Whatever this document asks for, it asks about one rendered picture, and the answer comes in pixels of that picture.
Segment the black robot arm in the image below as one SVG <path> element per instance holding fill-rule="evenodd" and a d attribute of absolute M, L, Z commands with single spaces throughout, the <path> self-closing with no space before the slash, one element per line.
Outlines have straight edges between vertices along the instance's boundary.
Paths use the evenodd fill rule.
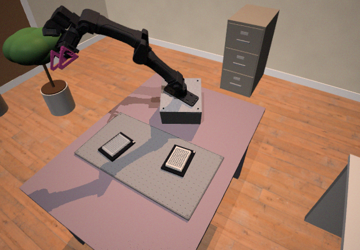
<path fill-rule="evenodd" d="M 54 11 L 51 19 L 45 23 L 42 32 L 43 36 L 52 37 L 59 37 L 61 33 L 57 44 L 63 41 L 72 44 L 76 36 L 81 39 L 86 33 L 96 33 L 117 39 L 134 48 L 133 61 L 136 64 L 148 66 L 165 79 L 168 84 L 164 91 L 189 106 L 194 106 L 199 99 L 187 90 L 183 75 L 167 66 L 155 55 L 149 46 L 149 35 L 146 29 L 139 31 L 127 28 L 91 9 L 84 9 L 81 16 L 78 16 L 64 6 L 60 6 Z"/>

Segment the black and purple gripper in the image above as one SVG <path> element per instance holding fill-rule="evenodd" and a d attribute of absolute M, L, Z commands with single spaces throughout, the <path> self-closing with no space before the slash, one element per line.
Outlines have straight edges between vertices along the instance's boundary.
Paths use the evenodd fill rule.
<path fill-rule="evenodd" d="M 63 70 L 63 68 L 68 66 L 74 60 L 76 60 L 79 57 L 78 55 L 75 54 L 75 53 L 79 53 L 79 50 L 76 48 L 79 42 L 80 42 L 80 38 L 78 38 L 76 35 L 76 37 L 71 45 L 65 41 L 56 44 L 55 48 L 60 50 L 60 52 L 55 52 L 55 51 L 51 50 L 50 69 L 54 71 L 57 68 L 60 68 L 61 70 Z M 54 56 L 59 58 L 59 63 L 55 67 L 53 67 Z M 64 65 L 62 65 L 62 63 L 64 63 L 69 58 L 71 58 L 71 59 L 68 62 L 66 62 Z"/>

